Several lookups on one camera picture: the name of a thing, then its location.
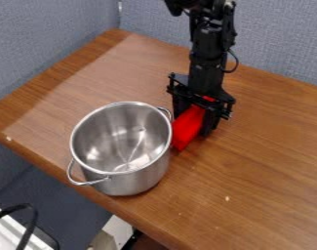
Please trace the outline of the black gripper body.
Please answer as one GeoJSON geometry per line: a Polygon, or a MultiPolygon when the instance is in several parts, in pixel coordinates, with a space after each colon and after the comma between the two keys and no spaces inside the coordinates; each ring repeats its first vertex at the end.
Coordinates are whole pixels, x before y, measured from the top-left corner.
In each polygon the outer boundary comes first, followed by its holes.
{"type": "Polygon", "coordinates": [[[206,110],[224,109],[230,118],[237,99],[224,89],[224,79],[236,69],[228,70],[226,65],[228,55],[214,60],[190,56],[189,74],[173,72],[169,75],[167,93],[171,97],[185,97],[206,110]]]}

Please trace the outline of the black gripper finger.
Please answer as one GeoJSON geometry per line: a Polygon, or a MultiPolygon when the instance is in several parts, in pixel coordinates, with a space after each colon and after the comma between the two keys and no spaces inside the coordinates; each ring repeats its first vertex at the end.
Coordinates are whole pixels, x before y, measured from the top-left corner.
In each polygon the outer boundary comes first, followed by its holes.
{"type": "Polygon", "coordinates": [[[207,137],[211,131],[217,129],[221,119],[228,119],[229,114],[224,109],[206,110],[202,118],[199,135],[207,137]]]}
{"type": "Polygon", "coordinates": [[[178,118],[181,114],[189,109],[190,102],[189,100],[178,95],[173,96],[173,109],[174,109],[174,118],[178,118]]]}

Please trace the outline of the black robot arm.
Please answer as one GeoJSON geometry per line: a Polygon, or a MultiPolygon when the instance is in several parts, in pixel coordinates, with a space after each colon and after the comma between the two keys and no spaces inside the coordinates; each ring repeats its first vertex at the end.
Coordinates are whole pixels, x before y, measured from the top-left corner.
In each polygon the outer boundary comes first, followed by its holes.
{"type": "Polygon", "coordinates": [[[194,104],[203,111],[199,135],[207,137],[221,119],[230,119],[236,98],[224,89],[225,75],[238,69],[233,51],[236,0],[163,0],[170,14],[187,15],[191,48],[189,72],[171,72],[167,93],[173,96],[177,118],[194,104]]]}

